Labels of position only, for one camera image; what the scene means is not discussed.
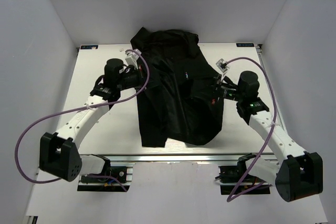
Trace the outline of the black zip jacket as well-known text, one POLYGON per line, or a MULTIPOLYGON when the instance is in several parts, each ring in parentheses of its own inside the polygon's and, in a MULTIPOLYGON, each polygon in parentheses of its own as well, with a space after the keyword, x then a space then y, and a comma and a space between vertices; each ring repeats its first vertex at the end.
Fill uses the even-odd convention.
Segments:
POLYGON ((222 129, 224 100, 215 95, 219 73, 208 64, 197 34, 148 31, 130 40, 150 69, 136 98, 143 147, 164 147, 168 139, 202 146, 222 129))

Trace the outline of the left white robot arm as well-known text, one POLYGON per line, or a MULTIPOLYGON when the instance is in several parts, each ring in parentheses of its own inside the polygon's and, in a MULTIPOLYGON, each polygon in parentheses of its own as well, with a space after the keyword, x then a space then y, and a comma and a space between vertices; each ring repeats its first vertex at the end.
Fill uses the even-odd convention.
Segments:
POLYGON ((131 88, 142 91, 146 77, 137 56, 127 56, 125 61, 109 59, 84 108, 55 133, 45 133, 41 137, 39 168, 68 182, 81 175, 93 175, 101 182, 108 180, 111 175, 108 159, 80 155, 78 149, 99 119, 119 101, 121 91, 131 88))

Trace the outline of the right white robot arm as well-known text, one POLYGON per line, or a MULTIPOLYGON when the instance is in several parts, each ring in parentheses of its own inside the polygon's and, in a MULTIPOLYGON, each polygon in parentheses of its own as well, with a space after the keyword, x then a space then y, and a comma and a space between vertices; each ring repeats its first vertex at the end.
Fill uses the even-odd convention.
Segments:
POLYGON ((218 83, 217 91, 224 99, 236 101, 239 116, 265 141, 277 163, 250 153, 240 157, 236 166, 229 169, 222 167, 216 180, 227 184, 253 179, 260 182, 260 189, 274 186, 286 202, 322 193, 322 157, 316 152, 307 152, 275 123, 270 109, 258 96, 258 89, 257 74, 243 71, 238 83, 224 76, 218 83))

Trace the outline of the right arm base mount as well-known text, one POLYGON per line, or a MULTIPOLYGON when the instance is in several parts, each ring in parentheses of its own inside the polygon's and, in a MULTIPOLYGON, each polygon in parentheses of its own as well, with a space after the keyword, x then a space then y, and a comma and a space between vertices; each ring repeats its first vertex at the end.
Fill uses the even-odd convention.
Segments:
MULTIPOLYGON (((247 154, 240 157, 236 165, 223 165, 219 167, 219 174, 215 177, 215 181, 219 182, 220 194, 229 195, 234 189, 237 182, 247 169, 246 161, 252 161, 256 157, 255 154, 247 154)), ((255 185, 262 185, 255 190, 249 191, 247 195, 266 195, 270 194, 270 186, 258 177, 247 175, 239 187, 234 192, 234 195, 252 188, 255 185)))

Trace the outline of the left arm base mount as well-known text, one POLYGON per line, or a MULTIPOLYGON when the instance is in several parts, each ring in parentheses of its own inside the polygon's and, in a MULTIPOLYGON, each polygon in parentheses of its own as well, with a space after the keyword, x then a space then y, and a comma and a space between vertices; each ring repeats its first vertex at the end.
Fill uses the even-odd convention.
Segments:
POLYGON ((133 164, 112 162, 103 156, 97 157, 104 160, 102 171, 81 175, 77 191, 126 193, 132 182, 133 164))

